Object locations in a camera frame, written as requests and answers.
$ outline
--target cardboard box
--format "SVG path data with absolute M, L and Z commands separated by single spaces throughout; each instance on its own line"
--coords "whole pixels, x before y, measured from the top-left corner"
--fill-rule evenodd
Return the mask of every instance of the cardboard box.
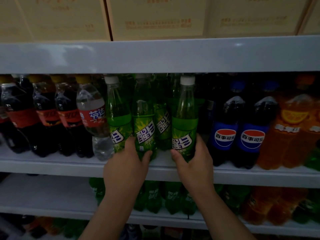
M 209 0 L 106 0 L 119 40 L 203 37 Z
M 1 0 L 0 5 L 0 42 L 31 42 L 29 32 L 15 0 Z
M 312 0 L 298 34 L 320 34 L 320 0 Z
M 35 41 L 110 41 L 103 0 L 17 0 Z
M 208 37 L 295 35 L 311 0 L 211 0 Z

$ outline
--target white bottle cap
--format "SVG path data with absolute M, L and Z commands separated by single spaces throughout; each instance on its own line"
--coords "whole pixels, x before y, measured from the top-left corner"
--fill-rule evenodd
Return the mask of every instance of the white bottle cap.
M 106 84 L 115 84 L 119 82 L 119 78 L 117 76 L 105 76 L 104 80 L 106 81 Z
M 136 79 L 139 79 L 139 78 L 146 78 L 146 73 L 137 73 L 136 74 Z
M 196 81 L 196 78 L 194 76 L 181 76 L 180 78 L 180 84 L 181 85 L 194 85 Z

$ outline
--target pepsi logo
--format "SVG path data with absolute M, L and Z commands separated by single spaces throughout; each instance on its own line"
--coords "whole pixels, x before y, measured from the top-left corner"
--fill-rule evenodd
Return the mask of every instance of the pepsi logo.
M 241 134 L 241 143 L 246 148 L 255 149 L 262 144 L 265 135 L 263 131 L 247 129 Z
M 228 147 L 235 139 L 236 131 L 234 129 L 219 129 L 214 134 L 216 143 L 221 147 Z

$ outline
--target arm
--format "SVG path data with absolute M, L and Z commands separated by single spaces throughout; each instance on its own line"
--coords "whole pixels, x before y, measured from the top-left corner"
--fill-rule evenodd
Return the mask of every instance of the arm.
M 181 154 L 172 149 L 181 182 L 194 199 L 212 239 L 254 240 L 246 226 L 233 214 L 214 190 L 212 158 L 197 134 L 194 158 L 187 163 Z
M 104 166 L 106 194 L 79 240 L 119 239 L 146 179 L 152 154 L 152 151 L 146 152 L 140 161 L 134 140 L 135 137 L 129 137 L 124 150 Z

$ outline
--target white shelf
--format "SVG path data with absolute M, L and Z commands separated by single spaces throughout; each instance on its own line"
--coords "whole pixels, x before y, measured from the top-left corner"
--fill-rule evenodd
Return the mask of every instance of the white shelf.
M 34 173 L 79 177 L 102 177 L 105 162 L 97 158 L 79 158 L 76 154 L 65 157 L 59 153 L 41 158 L 32 152 L 15 154 L 6 145 L 0 146 L 0 171 L 9 173 Z M 150 162 L 147 180 L 180 181 L 175 162 L 169 151 L 157 151 Z M 300 166 L 293 169 L 280 167 L 263 170 L 254 166 L 251 170 L 238 169 L 227 162 L 214 168 L 217 184 L 258 185 L 278 187 L 319 188 L 320 172 Z
M 0 184 L 0 212 L 3 213 L 89 220 L 96 209 L 97 202 L 85 177 L 11 174 Z M 206 229 L 199 212 L 188 219 L 181 212 L 170 215 L 165 208 L 158 214 L 133 210 L 128 223 Z M 272 226 L 268 222 L 259 226 L 244 223 L 253 233 L 320 236 L 320 225 L 315 222 L 301 225 L 289 221 L 283 226 Z
M 320 35 L 0 44 L 0 74 L 319 71 Z

